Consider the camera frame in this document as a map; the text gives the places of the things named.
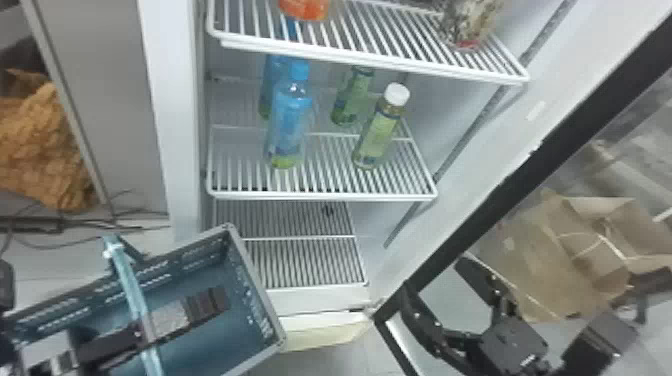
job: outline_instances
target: glass panel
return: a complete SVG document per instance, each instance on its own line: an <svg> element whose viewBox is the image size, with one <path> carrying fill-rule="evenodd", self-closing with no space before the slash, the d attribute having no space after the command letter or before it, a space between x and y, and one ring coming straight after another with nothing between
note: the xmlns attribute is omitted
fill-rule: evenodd
<svg viewBox="0 0 672 376"><path fill-rule="evenodd" d="M609 341L618 328L633 328L637 337L615 351L621 357L603 374L664 375L672 369L671 119L667 72L465 256L484 271L485 299L515 301L517 312L548 342L544 359L553 367L563 364L565 350L594 319L611 312L626 326L595 329L595 338ZM444 328L481 334L501 321L492 320L491 307L465 282L459 265L419 297ZM445 375L450 367L420 346L406 321L397 314L387 324L418 373ZM581 354L595 360L585 348Z"/></svg>

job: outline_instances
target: glass jar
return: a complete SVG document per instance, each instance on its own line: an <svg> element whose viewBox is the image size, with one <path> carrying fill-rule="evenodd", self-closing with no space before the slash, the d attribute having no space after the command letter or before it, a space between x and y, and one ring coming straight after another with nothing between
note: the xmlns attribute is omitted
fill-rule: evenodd
<svg viewBox="0 0 672 376"><path fill-rule="evenodd" d="M444 43L458 50L478 48L492 29L504 0L453 0L446 2L439 24Z"/></svg>

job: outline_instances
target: black door frame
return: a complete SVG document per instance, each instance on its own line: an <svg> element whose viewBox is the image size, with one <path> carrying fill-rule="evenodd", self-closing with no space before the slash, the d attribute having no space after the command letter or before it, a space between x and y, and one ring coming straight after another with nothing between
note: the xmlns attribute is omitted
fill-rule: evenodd
<svg viewBox="0 0 672 376"><path fill-rule="evenodd" d="M511 209L604 129L672 67L672 16L668 16L544 140L523 165L496 187L469 218L416 270L410 284L423 290ZM399 290L373 315L376 327L402 370L418 376L386 323L398 311Z"/></svg>

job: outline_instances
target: plastic bottle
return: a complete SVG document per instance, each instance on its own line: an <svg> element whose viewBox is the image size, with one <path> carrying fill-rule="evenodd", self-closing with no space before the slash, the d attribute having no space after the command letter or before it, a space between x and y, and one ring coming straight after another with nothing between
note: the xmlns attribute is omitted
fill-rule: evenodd
<svg viewBox="0 0 672 376"><path fill-rule="evenodd" d="M329 12L329 0L278 0L278 8L301 21L322 21Z"/></svg>
<svg viewBox="0 0 672 376"><path fill-rule="evenodd" d="M264 64L264 78L259 96L259 115L268 120L273 104L273 87L287 75L290 58L287 56L267 55Z"/></svg>
<svg viewBox="0 0 672 376"><path fill-rule="evenodd" d="M351 127L357 122L362 106L367 103L369 85L373 80L372 68L353 66L338 92L331 121L342 127Z"/></svg>
<svg viewBox="0 0 672 376"><path fill-rule="evenodd" d="M411 92L404 85L391 83L387 86L352 152L352 163L355 166L371 170L382 163L410 97Z"/></svg>
<svg viewBox="0 0 672 376"><path fill-rule="evenodd" d="M273 89L271 124L264 152L274 168L294 167L301 159L310 123L313 97L307 85L310 65L302 59L289 64L289 77Z"/></svg>

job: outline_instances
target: open refrigerator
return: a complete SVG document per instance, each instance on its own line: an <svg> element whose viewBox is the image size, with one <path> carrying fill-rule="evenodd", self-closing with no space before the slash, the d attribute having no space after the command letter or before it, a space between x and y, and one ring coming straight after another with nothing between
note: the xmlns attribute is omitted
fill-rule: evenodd
<svg viewBox="0 0 672 376"><path fill-rule="evenodd" d="M297 23L292 41L273 0L137 1L170 220L177 240L237 228L287 349L345 343L375 323L406 372L430 374L395 329L400 287L450 272L492 218L541 183L530 174L550 175L606 126L596 120L546 151L576 129L566 123L582 104L608 106L591 102L596 90L651 40L672 2L511 0L475 52L440 40L437 9L332 3L325 21ZM305 160L286 171L261 155L267 54L310 60L316 93ZM641 59L646 70L656 57ZM351 65L376 69L372 100L390 82L411 91L389 159L371 172L350 162L360 128L328 117ZM616 90L632 100L644 87ZM530 163L537 170L525 172Z"/></svg>

